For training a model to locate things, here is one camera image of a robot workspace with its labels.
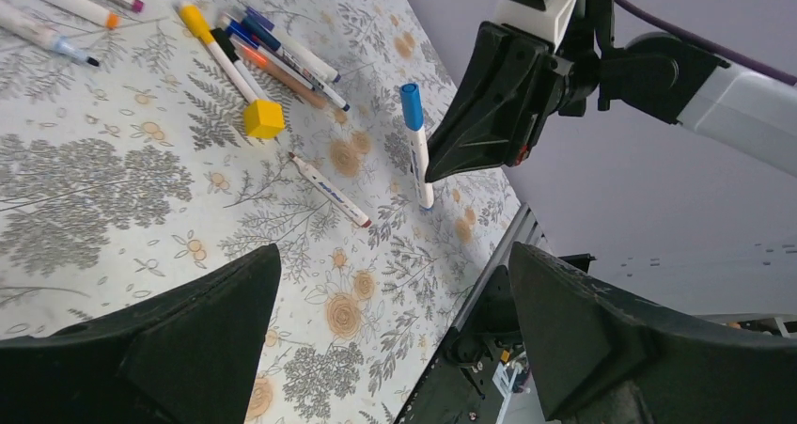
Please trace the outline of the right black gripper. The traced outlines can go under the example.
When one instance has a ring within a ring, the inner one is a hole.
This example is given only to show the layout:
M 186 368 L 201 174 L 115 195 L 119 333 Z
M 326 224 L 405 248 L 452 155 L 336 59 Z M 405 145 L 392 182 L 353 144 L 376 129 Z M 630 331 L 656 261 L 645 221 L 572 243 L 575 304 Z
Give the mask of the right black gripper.
M 580 117 L 599 83 L 591 0 L 499 0 L 428 143 L 428 182 L 515 166 L 555 113 Z

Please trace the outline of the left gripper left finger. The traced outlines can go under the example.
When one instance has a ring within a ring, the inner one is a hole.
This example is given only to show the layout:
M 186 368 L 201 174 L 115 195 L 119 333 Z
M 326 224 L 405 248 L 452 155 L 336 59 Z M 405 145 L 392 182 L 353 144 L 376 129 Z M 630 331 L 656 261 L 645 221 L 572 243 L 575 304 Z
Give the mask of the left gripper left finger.
M 241 423 L 279 288 L 264 245 L 46 338 L 1 343 L 5 423 Z

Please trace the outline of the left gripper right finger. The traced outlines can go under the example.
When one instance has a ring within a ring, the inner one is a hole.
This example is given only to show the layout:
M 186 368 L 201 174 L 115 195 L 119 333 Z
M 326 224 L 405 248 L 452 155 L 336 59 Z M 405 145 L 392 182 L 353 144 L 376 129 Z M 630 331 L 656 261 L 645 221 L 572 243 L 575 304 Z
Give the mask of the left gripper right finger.
M 541 411 L 563 423 L 792 423 L 796 343 L 707 322 L 523 243 L 508 272 Z

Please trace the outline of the light blue capped marker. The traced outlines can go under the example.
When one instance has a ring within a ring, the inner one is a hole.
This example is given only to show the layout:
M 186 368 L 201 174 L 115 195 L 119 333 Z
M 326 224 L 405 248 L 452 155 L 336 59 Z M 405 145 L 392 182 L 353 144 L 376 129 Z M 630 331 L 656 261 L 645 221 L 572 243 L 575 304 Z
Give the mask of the light blue capped marker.
M 399 96 L 404 123 L 409 132 L 411 172 L 414 177 L 418 205 L 422 210 L 429 211 L 434 206 L 434 194 L 432 185 L 425 180 L 430 158 L 418 85 L 408 83 L 401 86 Z

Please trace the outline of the red brown capped marker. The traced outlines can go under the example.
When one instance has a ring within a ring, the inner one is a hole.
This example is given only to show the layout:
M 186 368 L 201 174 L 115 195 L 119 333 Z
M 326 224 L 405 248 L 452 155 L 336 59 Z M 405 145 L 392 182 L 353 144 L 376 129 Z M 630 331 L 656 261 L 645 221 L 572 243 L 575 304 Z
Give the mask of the red brown capped marker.
M 352 200 L 350 200 L 341 190 L 334 186 L 319 170 L 313 165 L 305 162 L 293 152 L 289 152 L 290 160 L 296 165 L 299 173 L 313 186 L 324 194 L 334 206 L 342 211 L 356 226 L 368 228 L 372 221 Z

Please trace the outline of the blue capped white marker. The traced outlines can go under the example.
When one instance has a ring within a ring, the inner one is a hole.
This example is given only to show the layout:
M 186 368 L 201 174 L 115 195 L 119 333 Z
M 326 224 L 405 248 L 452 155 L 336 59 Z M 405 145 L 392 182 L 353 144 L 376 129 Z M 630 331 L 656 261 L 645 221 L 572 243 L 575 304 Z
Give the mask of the blue capped white marker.
M 73 46 L 58 31 L 4 2 L 1 3 L 1 27 L 44 50 L 66 56 L 78 63 L 92 67 L 101 65 L 98 59 Z

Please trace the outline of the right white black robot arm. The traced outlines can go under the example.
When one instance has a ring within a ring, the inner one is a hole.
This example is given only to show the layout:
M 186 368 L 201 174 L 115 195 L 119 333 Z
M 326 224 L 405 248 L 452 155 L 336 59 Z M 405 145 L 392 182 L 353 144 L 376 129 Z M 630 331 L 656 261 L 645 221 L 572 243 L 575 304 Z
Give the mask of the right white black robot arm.
M 515 166 L 551 115 L 619 100 L 796 171 L 796 79 L 627 0 L 499 0 L 431 135 L 424 179 Z

